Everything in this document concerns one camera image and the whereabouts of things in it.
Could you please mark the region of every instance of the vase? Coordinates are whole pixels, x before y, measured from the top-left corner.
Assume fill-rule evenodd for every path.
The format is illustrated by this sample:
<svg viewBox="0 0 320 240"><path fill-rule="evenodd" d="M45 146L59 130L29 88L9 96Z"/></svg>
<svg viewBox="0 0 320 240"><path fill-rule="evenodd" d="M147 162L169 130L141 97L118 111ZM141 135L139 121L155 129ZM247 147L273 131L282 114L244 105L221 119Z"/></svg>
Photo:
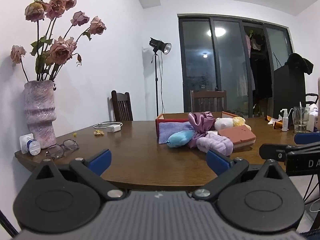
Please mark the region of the vase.
<svg viewBox="0 0 320 240"><path fill-rule="evenodd" d="M52 122L54 112L53 82L51 80L29 81L24 85L25 111L30 133L45 149L57 143Z"/></svg>

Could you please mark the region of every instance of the silver screw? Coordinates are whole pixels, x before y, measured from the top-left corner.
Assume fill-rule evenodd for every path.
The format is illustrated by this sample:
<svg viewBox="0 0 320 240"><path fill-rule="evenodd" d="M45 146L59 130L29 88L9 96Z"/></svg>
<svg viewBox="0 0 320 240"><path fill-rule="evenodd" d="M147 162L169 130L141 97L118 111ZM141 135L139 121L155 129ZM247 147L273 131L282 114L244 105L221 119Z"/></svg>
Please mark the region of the silver screw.
<svg viewBox="0 0 320 240"><path fill-rule="evenodd" d="M112 189L108 191L107 195L111 198L119 198L123 195L123 192L119 189Z"/></svg>
<svg viewBox="0 0 320 240"><path fill-rule="evenodd" d="M208 197L210 196L210 191L207 189L201 188L201 189L197 189L195 191L195 194L197 197Z"/></svg>

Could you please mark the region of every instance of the round disc cover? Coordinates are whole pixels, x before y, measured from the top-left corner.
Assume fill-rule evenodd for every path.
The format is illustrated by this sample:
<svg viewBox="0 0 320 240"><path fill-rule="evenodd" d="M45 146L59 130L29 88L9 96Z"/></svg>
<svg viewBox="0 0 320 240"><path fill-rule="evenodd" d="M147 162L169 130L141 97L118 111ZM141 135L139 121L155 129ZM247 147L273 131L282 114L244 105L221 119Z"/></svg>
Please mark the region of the round disc cover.
<svg viewBox="0 0 320 240"><path fill-rule="evenodd" d="M91 221L100 197L90 187L50 179L39 180L17 196L13 211L22 227L41 233L64 233Z"/></svg>
<svg viewBox="0 0 320 240"><path fill-rule="evenodd" d="M221 192L217 207L226 220L242 230L281 232L298 226L304 212L302 198L291 184L270 178L235 184Z"/></svg>

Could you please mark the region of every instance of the blue fluffy pouch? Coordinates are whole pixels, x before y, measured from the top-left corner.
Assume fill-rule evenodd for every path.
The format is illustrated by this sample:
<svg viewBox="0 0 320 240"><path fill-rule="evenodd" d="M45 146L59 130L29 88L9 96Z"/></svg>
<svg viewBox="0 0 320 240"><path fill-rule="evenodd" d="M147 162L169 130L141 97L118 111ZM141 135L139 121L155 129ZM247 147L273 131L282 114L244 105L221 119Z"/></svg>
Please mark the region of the blue fluffy pouch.
<svg viewBox="0 0 320 240"><path fill-rule="evenodd" d="M170 148L176 148L187 144L195 135L193 130L184 130L171 135L166 141Z"/></svg>

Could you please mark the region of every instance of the wooden chair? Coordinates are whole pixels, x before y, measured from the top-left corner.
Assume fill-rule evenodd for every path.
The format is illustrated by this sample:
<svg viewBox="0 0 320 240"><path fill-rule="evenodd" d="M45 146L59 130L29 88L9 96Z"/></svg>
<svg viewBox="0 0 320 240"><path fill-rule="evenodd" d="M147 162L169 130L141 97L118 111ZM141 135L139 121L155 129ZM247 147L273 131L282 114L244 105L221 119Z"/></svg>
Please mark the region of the wooden chair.
<svg viewBox="0 0 320 240"><path fill-rule="evenodd" d="M227 91L198 91L191 92L192 112L221 112L227 110Z"/></svg>
<svg viewBox="0 0 320 240"><path fill-rule="evenodd" d="M115 121L133 121L130 95L128 92L122 94L115 90L111 92L113 112Z"/></svg>

